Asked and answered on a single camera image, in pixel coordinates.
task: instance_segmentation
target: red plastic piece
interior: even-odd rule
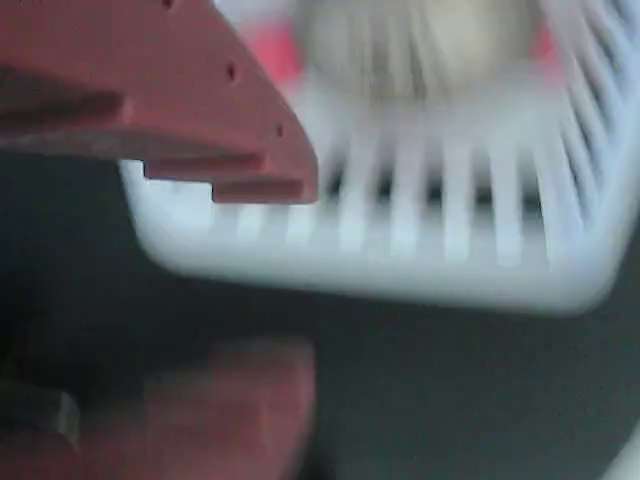
[[[533,58],[546,72],[556,77],[562,72],[556,40],[548,25],[542,25],[536,32]]]
[[[0,2],[0,147],[141,159],[218,202],[317,194],[304,130],[209,0]]]
[[[306,345],[229,349],[213,371],[178,376],[85,429],[78,458],[56,443],[0,445],[0,478],[67,480],[286,480],[295,475],[312,426],[314,360]]]
[[[249,49],[276,85],[289,83],[300,75],[303,67],[291,25],[261,25],[243,34]]]

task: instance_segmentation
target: dark background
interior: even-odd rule
[[[572,319],[247,288],[152,264],[114,164],[1,161],[0,344],[89,415],[215,339],[286,334],[317,349],[317,479],[596,479],[640,418],[637,240]]]

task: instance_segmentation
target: white plastic grate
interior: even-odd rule
[[[372,121],[310,73],[288,98],[320,158],[316,205],[214,205],[210,186],[122,162],[142,244],[188,275],[545,310],[597,301],[640,197],[640,3],[569,10],[552,18],[566,88],[524,76],[472,105]]]

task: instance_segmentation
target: red rubber piece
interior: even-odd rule
[[[317,195],[302,126],[209,0],[1,2],[0,147],[140,159],[219,202]]]
[[[216,358],[210,375],[148,398],[152,472],[217,480],[293,474],[313,419],[313,372],[306,346],[245,345]]]

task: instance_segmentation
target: red object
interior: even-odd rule
[[[276,85],[289,83],[302,72],[291,25],[261,25],[245,32],[244,36],[249,49]]]
[[[544,24],[536,33],[533,46],[533,58],[542,68],[553,75],[561,72],[561,62],[558,47],[548,25]]]
[[[80,460],[46,439],[0,445],[0,478],[285,480],[300,464],[314,401],[309,347],[233,348],[212,371],[152,389],[142,412],[85,431]]]
[[[0,147],[141,159],[219,202],[317,194],[300,123],[209,0],[0,2]]]

